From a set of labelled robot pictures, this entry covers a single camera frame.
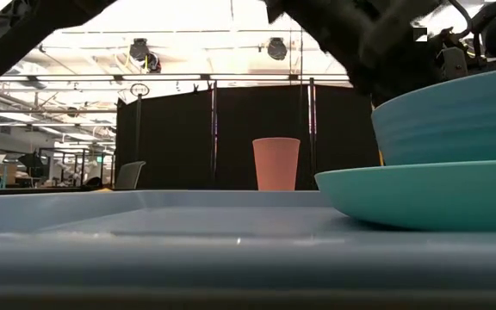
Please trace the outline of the pink plastic cup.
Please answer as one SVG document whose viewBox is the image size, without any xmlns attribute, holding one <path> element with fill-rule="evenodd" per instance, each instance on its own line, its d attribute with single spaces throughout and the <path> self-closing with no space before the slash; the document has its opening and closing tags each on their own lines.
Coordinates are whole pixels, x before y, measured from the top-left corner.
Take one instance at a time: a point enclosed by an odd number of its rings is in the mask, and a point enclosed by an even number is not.
<svg viewBox="0 0 496 310">
<path fill-rule="evenodd" d="M 301 142 L 272 137 L 252 141 L 260 191 L 294 191 Z"/>
</svg>

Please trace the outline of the black curtain partition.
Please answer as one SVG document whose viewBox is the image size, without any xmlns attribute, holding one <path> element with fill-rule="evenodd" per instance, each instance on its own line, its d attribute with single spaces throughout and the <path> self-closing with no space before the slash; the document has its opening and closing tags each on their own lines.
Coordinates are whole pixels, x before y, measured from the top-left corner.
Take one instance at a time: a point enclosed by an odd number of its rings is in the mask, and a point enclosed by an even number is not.
<svg viewBox="0 0 496 310">
<path fill-rule="evenodd" d="M 380 163 L 369 98 L 316 85 L 222 88 L 118 103 L 116 166 L 144 162 L 141 189 L 254 190 L 252 142 L 301 143 L 296 188 L 313 175 Z"/>
</svg>

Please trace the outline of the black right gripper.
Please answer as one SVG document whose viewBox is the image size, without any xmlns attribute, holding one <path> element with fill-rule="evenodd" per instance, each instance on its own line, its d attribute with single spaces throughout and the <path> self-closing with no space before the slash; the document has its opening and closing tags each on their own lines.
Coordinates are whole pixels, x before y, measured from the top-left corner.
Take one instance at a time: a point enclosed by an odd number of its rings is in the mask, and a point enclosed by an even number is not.
<svg viewBox="0 0 496 310">
<path fill-rule="evenodd" d="M 344 67 L 354 88 L 372 97 L 373 105 L 420 86 L 438 84 L 468 74 L 472 64 L 461 38 L 472 26 L 468 12 L 458 8 L 467 26 L 461 32 L 443 28 L 424 42 L 415 38 L 413 22 L 435 8 L 403 8 L 399 18 L 408 27 L 378 63 L 365 65 L 357 55 L 367 30 L 374 27 L 393 0 L 264 0 L 269 22 L 281 15 L 294 19 L 327 52 L 347 52 Z"/>
</svg>

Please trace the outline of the grey chair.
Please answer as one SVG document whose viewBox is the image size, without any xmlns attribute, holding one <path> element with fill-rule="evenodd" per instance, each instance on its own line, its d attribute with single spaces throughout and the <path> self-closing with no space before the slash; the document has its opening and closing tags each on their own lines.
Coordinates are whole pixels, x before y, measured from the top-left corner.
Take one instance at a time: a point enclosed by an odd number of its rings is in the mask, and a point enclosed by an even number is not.
<svg viewBox="0 0 496 310">
<path fill-rule="evenodd" d="M 117 178 L 115 180 L 114 189 L 118 189 L 118 190 L 136 189 L 140 178 L 141 170 L 145 164 L 146 164 L 145 161 L 136 161 L 136 162 L 124 164 L 119 169 Z"/>
</svg>

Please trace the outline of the background robot station frame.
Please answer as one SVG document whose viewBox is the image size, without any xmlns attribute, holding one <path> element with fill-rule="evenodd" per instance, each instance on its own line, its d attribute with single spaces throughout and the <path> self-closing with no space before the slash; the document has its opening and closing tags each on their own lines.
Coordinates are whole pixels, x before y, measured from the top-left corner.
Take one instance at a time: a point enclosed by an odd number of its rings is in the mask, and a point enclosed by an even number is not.
<svg viewBox="0 0 496 310">
<path fill-rule="evenodd" d="M 115 155 L 107 149 L 40 148 L 37 150 L 46 165 L 46 183 L 55 187 L 80 187 L 96 178 L 102 185 L 115 182 Z"/>
</svg>

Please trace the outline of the blue plastic bowl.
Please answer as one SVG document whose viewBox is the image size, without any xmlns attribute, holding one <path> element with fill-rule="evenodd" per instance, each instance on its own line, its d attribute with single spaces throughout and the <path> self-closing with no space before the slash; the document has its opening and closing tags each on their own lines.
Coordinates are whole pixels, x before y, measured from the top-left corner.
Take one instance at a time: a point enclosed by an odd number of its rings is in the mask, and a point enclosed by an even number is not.
<svg viewBox="0 0 496 310">
<path fill-rule="evenodd" d="M 496 71 L 395 97 L 371 117 L 388 165 L 496 160 Z"/>
</svg>

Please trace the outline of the teal plastic plate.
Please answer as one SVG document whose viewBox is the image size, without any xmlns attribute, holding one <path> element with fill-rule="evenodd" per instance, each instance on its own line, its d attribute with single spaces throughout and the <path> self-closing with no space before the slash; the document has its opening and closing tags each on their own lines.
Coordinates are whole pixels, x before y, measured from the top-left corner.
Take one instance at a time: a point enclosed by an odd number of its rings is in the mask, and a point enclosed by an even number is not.
<svg viewBox="0 0 496 310">
<path fill-rule="evenodd" d="M 356 220 L 496 232 L 496 160 L 331 170 L 315 180 L 334 208 Z"/>
</svg>

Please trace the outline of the light blue plastic tray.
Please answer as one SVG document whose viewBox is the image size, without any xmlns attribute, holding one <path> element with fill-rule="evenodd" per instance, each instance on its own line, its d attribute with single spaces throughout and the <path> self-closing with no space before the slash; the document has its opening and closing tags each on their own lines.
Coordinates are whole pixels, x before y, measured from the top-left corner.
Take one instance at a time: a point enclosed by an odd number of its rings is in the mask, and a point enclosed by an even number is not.
<svg viewBox="0 0 496 310">
<path fill-rule="evenodd" d="M 496 310 L 496 233 L 316 192 L 0 195 L 0 310 Z"/>
</svg>

